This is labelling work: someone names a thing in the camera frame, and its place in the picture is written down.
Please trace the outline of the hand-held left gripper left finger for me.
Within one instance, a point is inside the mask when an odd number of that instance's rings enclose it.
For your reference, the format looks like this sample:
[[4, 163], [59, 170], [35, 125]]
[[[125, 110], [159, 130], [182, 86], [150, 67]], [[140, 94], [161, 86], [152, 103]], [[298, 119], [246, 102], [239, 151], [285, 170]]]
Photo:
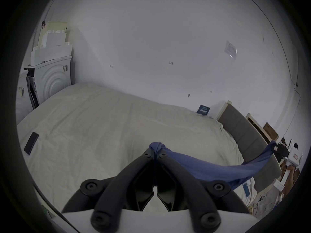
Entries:
[[117, 232], [123, 209], [142, 212], [154, 196], [154, 163], [154, 150], [148, 148], [117, 176], [85, 180], [62, 213], [93, 209], [90, 223], [96, 231]]

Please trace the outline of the person's right hand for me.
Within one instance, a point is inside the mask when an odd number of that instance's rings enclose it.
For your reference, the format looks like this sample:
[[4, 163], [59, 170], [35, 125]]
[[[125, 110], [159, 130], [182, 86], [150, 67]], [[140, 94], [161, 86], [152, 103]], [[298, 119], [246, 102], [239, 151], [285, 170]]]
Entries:
[[287, 170], [290, 171], [289, 176], [285, 182], [285, 187], [282, 190], [282, 192], [280, 192], [280, 195], [282, 195], [282, 197], [285, 198], [286, 195], [288, 195], [290, 190], [293, 188], [294, 184], [296, 183], [300, 175], [300, 169], [294, 167], [293, 165], [286, 166], [285, 162], [282, 163], [281, 168], [282, 168], [282, 175], [281, 175], [282, 178]]

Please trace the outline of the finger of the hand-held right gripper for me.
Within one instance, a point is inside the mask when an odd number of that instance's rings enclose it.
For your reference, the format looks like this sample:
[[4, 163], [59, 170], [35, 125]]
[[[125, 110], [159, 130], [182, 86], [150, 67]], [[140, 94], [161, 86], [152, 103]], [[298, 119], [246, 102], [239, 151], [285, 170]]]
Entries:
[[283, 144], [271, 143], [271, 150], [276, 158], [286, 158], [289, 156], [289, 150]]

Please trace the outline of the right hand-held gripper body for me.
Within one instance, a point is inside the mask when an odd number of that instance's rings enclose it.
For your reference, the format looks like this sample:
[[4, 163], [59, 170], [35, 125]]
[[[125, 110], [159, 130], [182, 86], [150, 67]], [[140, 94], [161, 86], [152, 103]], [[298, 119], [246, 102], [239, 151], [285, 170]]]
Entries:
[[[300, 165], [300, 160], [303, 156], [303, 153], [298, 150], [298, 146], [295, 146], [295, 142], [293, 139], [290, 140], [290, 143], [288, 146], [286, 146], [289, 150], [289, 156], [286, 158], [282, 158], [285, 161], [285, 165], [289, 166], [289, 165], [293, 165], [294, 167], [299, 167]], [[283, 176], [283, 178], [281, 179], [281, 181], [275, 179], [273, 182], [273, 186], [275, 188], [277, 188], [279, 191], [282, 191], [285, 187], [285, 182], [289, 176], [289, 170], [287, 170]]]

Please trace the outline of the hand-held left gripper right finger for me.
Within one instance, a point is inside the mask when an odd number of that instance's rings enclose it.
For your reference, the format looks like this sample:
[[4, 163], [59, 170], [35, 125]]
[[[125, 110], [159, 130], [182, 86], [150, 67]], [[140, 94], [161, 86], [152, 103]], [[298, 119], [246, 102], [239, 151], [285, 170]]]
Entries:
[[196, 178], [167, 151], [155, 153], [155, 183], [157, 196], [169, 212], [188, 210], [194, 232], [212, 233], [234, 217], [251, 218], [227, 182]]

